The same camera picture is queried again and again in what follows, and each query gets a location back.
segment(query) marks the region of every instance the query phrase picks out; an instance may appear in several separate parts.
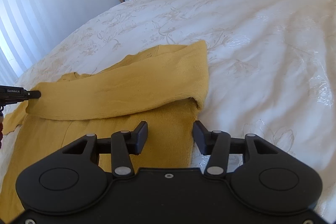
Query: knit fabric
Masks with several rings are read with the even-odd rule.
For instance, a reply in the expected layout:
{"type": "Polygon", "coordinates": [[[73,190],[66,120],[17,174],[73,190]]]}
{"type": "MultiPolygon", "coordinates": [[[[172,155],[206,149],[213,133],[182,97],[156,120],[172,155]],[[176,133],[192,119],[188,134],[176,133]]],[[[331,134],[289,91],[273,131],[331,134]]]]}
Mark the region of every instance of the knit fabric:
{"type": "MultiPolygon", "coordinates": [[[[0,218],[9,222],[23,210],[15,191],[23,169],[87,133],[108,138],[147,121],[143,152],[131,156],[134,169],[187,167],[208,78],[206,43],[199,41],[128,55],[96,75],[69,73],[56,83],[39,83],[33,90],[40,99],[5,116],[4,134],[22,127],[0,194],[0,218]]],[[[110,155],[101,155],[99,166],[110,172],[110,155]]]]}

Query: screw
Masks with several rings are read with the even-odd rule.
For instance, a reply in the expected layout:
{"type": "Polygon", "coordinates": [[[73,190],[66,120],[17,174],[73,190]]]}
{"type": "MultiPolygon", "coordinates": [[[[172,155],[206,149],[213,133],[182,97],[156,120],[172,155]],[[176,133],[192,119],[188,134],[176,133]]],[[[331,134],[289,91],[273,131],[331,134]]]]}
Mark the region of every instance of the screw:
{"type": "Polygon", "coordinates": [[[210,175],[220,175],[220,174],[223,174],[224,169],[219,166],[211,166],[207,169],[207,172],[210,175]]]}
{"type": "Polygon", "coordinates": [[[35,223],[35,221],[32,220],[32,219],[27,219],[27,220],[25,221],[25,224],[36,224],[36,223],[35,223]]]}
{"type": "Polygon", "coordinates": [[[173,174],[165,174],[166,179],[172,179],[174,177],[173,174]]]}
{"type": "Polygon", "coordinates": [[[129,167],[126,167],[126,166],[120,166],[120,167],[117,167],[115,168],[114,172],[117,174],[117,175],[120,175],[120,176],[125,176],[125,175],[128,175],[131,173],[131,169],[129,167]]]}

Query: yellow sweater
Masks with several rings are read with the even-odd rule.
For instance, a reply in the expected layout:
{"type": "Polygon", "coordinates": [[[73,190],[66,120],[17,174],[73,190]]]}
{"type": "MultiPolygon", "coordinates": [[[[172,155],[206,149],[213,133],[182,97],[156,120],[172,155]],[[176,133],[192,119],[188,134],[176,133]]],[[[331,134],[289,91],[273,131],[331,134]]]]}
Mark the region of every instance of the yellow sweater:
{"type": "MultiPolygon", "coordinates": [[[[188,166],[208,78],[206,44],[199,41],[128,55],[96,75],[69,73],[39,83],[33,90],[41,98],[21,103],[4,120],[5,134],[22,127],[0,194],[0,218],[9,222],[23,210],[15,191],[23,169],[87,133],[107,138],[147,121],[145,147],[131,156],[134,169],[188,166]]],[[[110,172],[110,156],[101,155],[99,166],[110,172]]]]}

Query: black robotic gripper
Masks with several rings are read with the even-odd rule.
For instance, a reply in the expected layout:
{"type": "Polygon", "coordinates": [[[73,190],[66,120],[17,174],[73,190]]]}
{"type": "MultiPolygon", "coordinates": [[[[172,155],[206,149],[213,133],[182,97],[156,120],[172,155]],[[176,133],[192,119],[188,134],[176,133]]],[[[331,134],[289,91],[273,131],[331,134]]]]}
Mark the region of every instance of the black robotic gripper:
{"type": "Polygon", "coordinates": [[[111,138],[87,134],[25,169],[16,191],[25,211],[12,224],[232,223],[326,224],[313,212],[322,191],[319,175],[254,134],[231,138],[200,121],[193,137],[203,155],[199,168],[140,168],[148,126],[111,138]],[[227,173],[229,154],[243,165],[227,173]],[[112,173],[99,166],[111,154],[112,173]]]}

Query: bedspread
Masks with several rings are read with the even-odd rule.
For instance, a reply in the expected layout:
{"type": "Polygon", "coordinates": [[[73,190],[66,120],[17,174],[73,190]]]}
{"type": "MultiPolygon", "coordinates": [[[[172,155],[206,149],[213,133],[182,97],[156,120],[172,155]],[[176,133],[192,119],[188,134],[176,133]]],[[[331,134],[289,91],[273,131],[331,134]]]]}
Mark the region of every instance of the bedspread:
{"type": "MultiPolygon", "coordinates": [[[[314,168],[324,184],[316,211],[332,222],[335,7],[336,0],[129,0],[73,32],[16,85],[29,89],[71,71],[93,74],[155,45],[203,39],[210,85],[201,122],[232,137],[255,133],[314,168]]],[[[0,178],[15,137],[4,138],[0,178]]],[[[195,147],[191,166],[204,168],[207,159],[195,147]]],[[[232,155],[229,170],[240,164],[232,155]]]]}

